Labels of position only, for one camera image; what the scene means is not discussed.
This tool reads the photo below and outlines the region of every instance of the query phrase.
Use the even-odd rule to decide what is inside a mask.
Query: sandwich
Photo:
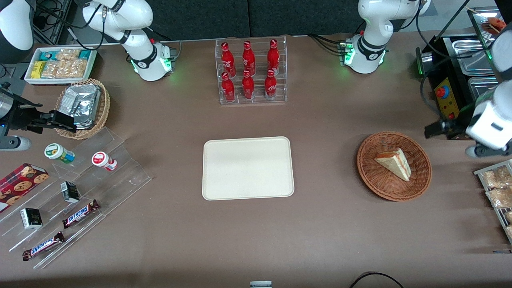
[[[400,179],[409,181],[411,168],[402,149],[398,148],[395,151],[379,153],[375,157],[375,161],[400,177]]]

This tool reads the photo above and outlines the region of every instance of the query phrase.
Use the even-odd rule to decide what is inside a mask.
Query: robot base
[[[346,47],[338,46],[339,52],[345,52],[345,55],[340,55],[339,61],[342,66],[348,66],[357,73],[370,74],[377,70],[377,67],[382,64],[385,52],[374,60],[368,60],[366,56],[359,50],[357,45],[361,35],[356,35],[345,41]]]
[[[176,49],[161,43],[153,44],[157,48],[157,57],[150,63],[149,67],[137,67],[132,61],[135,72],[146,81],[156,81],[174,71]]]

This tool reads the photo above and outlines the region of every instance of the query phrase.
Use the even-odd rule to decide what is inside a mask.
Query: cookie box
[[[49,178],[43,168],[23,164],[0,180],[0,213]]]
[[[59,49],[82,49],[80,46],[54,46],[54,47],[44,47],[44,48],[37,48],[34,51],[34,55],[32,56],[32,59],[30,60],[30,64],[27,70],[27,73],[25,73],[25,81],[29,84],[32,84],[34,86],[67,86],[70,83],[76,83],[80,81],[85,81],[89,79],[89,75],[91,75],[91,71],[93,69],[94,60],[96,59],[96,54],[98,51],[91,51],[91,54],[89,55],[89,58],[87,60],[87,66],[86,71],[83,74],[82,78],[32,78],[31,71],[34,69],[34,65],[41,57],[42,53],[45,52],[51,52],[56,51]]]

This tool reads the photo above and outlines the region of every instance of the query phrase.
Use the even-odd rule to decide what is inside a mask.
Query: red bottle
[[[270,50],[267,54],[268,69],[274,70],[274,75],[279,74],[279,50],[278,41],[276,39],[270,40]]]
[[[275,88],[278,84],[278,81],[275,80],[274,70],[269,69],[267,72],[267,78],[265,79],[265,98],[267,100],[275,99]]]
[[[244,41],[244,53],[242,54],[244,60],[244,69],[249,70],[251,76],[256,74],[256,57],[251,49],[251,42]]]
[[[242,79],[242,87],[244,88],[244,97],[251,100],[254,97],[254,80],[249,70],[244,70],[244,78]]]
[[[233,54],[229,50],[229,45],[226,42],[221,44],[221,48],[222,48],[222,65],[224,66],[224,70],[229,74],[229,77],[233,78],[237,74],[237,70],[234,67]]]
[[[227,72],[222,72],[222,93],[227,102],[234,102],[234,85]]]

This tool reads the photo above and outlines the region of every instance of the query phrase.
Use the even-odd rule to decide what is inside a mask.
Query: white tray
[[[294,190],[288,138],[211,140],[205,143],[204,199],[288,197]]]
[[[56,47],[44,47],[44,48],[37,48],[34,51],[34,55],[32,56],[32,59],[30,60],[30,64],[27,70],[27,73],[25,73],[25,81],[32,85],[67,85],[71,83],[76,83],[79,81],[87,80],[89,79],[89,75],[91,75],[91,71],[93,70],[94,66],[94,60],[96,59],[96,54],[98,51],[91,51],[91,54],[89,55],[89,59],[87,60],[87,66],[86,71],[83,74],[82,78],[39,78],[39,79],[32,79],[31,78],[31,72],[34,69],[35,62],[39,59],[41,56],[41,53],[43,52],[50,52],[50,51],[57,51],[60,49],[80,49],[83,50],[81,46],[56,46]]]

